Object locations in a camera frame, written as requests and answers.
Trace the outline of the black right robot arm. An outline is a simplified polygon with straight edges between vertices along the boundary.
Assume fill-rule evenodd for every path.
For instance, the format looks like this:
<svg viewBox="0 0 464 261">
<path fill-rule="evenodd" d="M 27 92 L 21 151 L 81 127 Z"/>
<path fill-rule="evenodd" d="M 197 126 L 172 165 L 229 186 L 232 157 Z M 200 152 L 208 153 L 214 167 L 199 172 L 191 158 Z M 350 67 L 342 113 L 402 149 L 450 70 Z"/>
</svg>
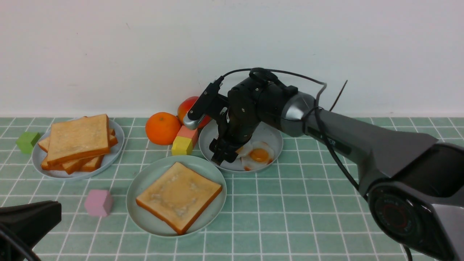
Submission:
<svg viewBox="0 0 464 261">
<path fill-rule="evenodd" d="M 275 76 L 250 76 L 227 96 L 218 91 L 217 80 L 202 93 L 219 127 L 213 162 L 234 161 L 260 122 L 313 137 L 357 165 L 356 190 L 386 235 L 434 259 L 463 260 L 463 147 L 321 109 Z"/>
</svg>

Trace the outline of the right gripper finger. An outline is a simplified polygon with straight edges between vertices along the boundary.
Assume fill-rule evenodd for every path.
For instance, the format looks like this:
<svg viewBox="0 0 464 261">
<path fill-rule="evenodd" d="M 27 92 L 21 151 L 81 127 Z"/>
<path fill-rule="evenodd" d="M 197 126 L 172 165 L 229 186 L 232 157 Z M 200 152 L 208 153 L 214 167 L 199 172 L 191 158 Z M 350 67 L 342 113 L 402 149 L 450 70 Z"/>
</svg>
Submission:
<svg viewBox="0 0 464 261">
<path fill-rule="evenodd" d="M 214 138 L 209 145 L 209 150 L 213 152 L 213 156 L 211 157 L 212 162 L 220 166 L 225 160 L 227 141 L 224 138 Z"/>
<path fill-rule="evenodd" d="M 225 146 L 225 161 L 234 162 L 238 157 L 239 144 L 227 143 Z"/>
</svg>

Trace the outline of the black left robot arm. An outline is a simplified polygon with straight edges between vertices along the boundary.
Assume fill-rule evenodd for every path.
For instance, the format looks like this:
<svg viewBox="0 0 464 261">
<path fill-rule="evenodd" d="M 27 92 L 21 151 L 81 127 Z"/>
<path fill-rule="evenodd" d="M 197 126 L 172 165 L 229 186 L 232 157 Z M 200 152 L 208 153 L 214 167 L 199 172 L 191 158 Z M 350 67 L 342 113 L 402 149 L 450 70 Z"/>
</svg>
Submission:
<svg viewBox="0 0 464 261">
<path fill-rule="evenodd" d="M 0 208 L 0 259 L 40 261 L 33 248 L 62 220 L 62 205 L 45 200 Z"/>
</svg>

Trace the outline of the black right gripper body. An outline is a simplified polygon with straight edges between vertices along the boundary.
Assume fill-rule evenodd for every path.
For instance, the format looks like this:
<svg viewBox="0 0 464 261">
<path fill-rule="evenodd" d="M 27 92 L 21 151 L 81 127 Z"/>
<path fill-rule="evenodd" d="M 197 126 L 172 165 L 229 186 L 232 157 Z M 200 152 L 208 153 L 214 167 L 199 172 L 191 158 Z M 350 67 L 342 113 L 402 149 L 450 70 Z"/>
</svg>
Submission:
<svg viewBox="0 0 464 261">
<path fill-rule="evenodd" d="M 218 93 L 223 79 L 214 81 L 214 120 L 218 125 L 214 145 L 244 145 L 260 123 L 299 136 L 297 87 L 283 84 L 275 75 L 250 75 L 224 96 Z"/>
</svg>

